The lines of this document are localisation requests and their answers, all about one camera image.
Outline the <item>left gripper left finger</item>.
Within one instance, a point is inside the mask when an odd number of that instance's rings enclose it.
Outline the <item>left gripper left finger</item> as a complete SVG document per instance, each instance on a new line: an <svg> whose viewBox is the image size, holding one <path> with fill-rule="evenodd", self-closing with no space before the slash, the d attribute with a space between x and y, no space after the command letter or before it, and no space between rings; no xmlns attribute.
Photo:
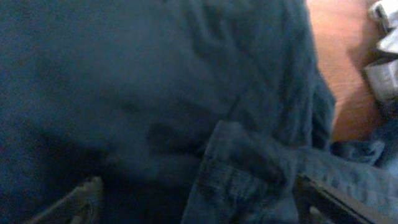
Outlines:
<svg viewBox="0 0 398 224"><path fill-rule="evenodd" d="M89 177L26 224L97 224L103 209L103 181Z"/></svg>

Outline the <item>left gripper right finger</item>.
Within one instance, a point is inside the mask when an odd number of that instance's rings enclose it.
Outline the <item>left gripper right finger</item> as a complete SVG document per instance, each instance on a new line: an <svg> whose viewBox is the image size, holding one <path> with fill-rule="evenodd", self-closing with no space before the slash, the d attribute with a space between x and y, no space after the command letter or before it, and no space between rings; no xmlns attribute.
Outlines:
<svg viewBox="0 0 398 224"><path fill-rule="evenodd" d="M389 218L322 181L299 174L294 200L300 223L383 224Z"/></svg>

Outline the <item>navy blue shorts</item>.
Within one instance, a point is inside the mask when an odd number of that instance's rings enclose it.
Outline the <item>navy blue shorts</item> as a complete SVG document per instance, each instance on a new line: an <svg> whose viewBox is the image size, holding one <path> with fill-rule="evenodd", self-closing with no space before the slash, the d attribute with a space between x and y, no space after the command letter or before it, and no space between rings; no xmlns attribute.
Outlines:
<svg viewBox="0 0 398 224"><path fill-rule="evenodd" d="M89 177L100 223L297 223L299 174L397 218L333 112L304 1L1 2L2 223Z"/></svg>

